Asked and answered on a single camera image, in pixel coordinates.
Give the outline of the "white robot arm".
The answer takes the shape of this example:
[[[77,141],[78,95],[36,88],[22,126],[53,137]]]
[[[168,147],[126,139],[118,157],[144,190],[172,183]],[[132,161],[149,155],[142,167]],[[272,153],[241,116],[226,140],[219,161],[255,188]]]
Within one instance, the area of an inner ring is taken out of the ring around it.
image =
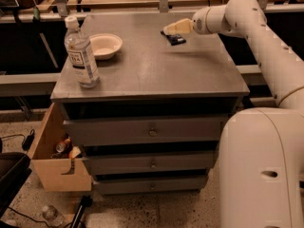
[[[229,0],[164,27],[246,40],[275,107],[239,111],[219,141],[220,228],[304,228],[304,61],[267,25],[257,0]]]

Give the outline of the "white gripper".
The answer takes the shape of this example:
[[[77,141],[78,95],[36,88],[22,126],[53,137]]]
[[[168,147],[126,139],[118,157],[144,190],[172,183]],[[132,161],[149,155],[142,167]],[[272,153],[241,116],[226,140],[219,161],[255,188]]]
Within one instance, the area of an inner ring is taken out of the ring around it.
[[[163,28],[165,35],[174,34],[186,34],[190,33],[192,30],[198,34],[207,34],[208,30],[206,28],[206,11],[197,11],[192,20],[188,18],[181,19],[175,23],[172,23]]]

